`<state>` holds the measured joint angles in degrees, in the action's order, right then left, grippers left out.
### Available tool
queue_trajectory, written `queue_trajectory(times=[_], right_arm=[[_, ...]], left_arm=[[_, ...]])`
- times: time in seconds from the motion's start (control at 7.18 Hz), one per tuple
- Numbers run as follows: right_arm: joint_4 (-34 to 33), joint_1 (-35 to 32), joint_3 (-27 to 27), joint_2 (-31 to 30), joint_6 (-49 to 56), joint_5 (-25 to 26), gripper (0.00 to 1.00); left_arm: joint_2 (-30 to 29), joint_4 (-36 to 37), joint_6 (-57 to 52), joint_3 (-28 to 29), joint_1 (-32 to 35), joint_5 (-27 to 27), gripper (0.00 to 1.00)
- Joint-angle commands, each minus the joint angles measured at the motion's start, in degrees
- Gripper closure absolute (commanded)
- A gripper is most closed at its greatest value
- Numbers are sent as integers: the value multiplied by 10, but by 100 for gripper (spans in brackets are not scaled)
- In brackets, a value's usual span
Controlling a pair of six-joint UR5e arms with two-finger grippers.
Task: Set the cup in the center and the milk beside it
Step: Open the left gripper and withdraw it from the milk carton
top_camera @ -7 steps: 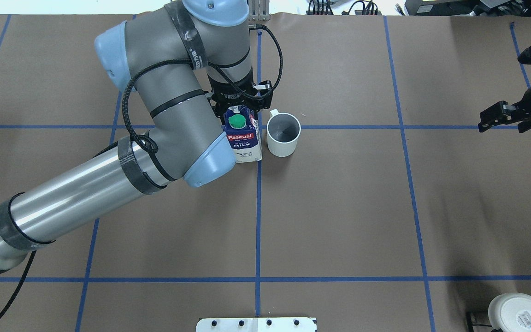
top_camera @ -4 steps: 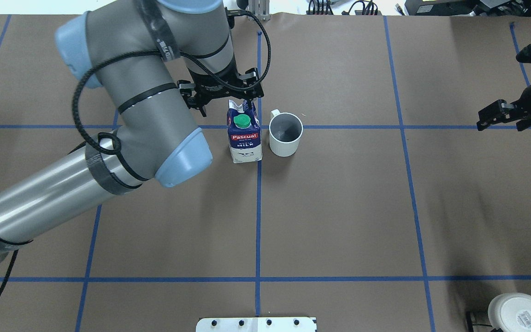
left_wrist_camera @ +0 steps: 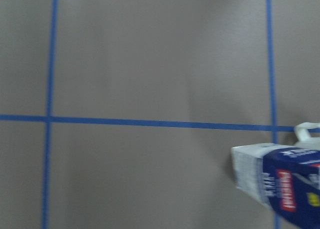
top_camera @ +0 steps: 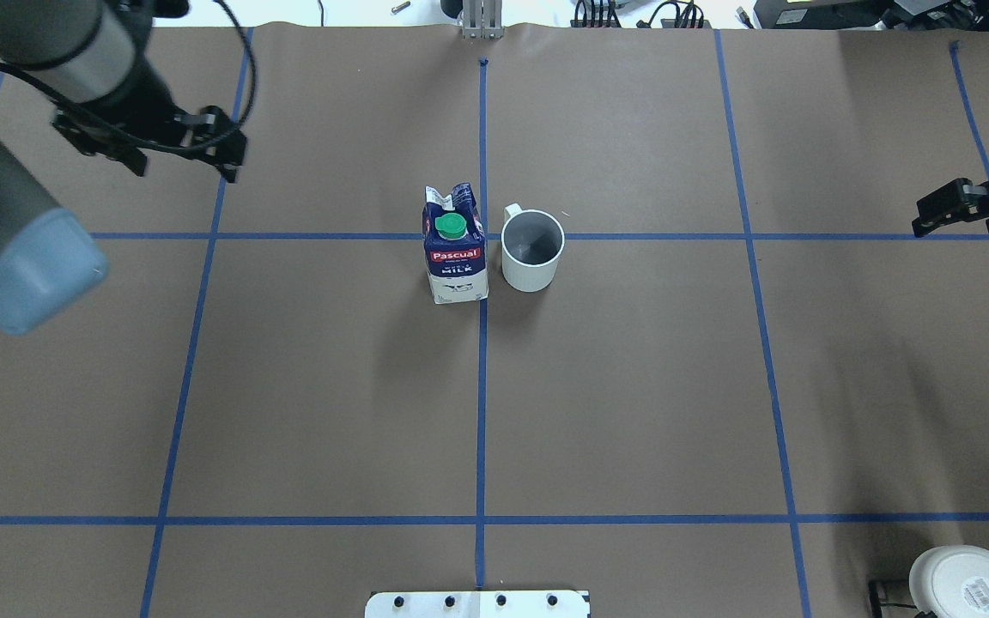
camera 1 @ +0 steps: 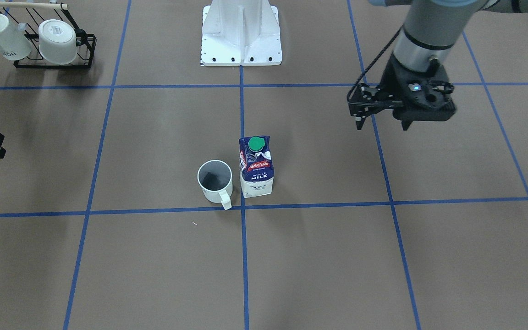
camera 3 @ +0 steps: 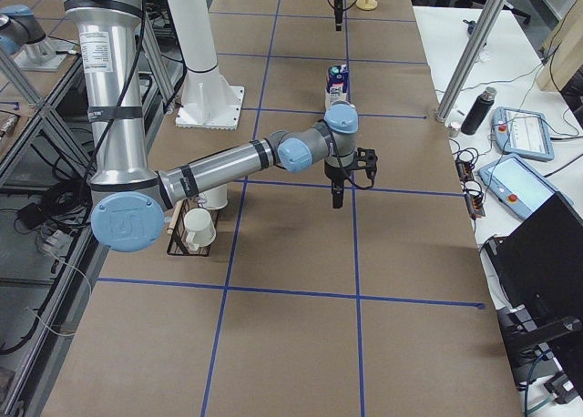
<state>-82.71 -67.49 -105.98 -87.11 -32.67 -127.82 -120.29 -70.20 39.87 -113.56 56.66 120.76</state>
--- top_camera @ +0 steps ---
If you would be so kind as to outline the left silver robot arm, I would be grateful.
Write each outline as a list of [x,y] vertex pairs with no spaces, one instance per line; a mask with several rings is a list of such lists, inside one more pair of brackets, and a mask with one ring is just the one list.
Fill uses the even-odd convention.
[[[52,103],[52,128],[78,153],[142,177],[148,152],[202,161],[235,181],[247,149],[239,117],[180,108],[146,55],[157,19],[188,1],[0,1],[0,74]],[[101,284],[109,262],[0,140],[0,331],[27,334]]]

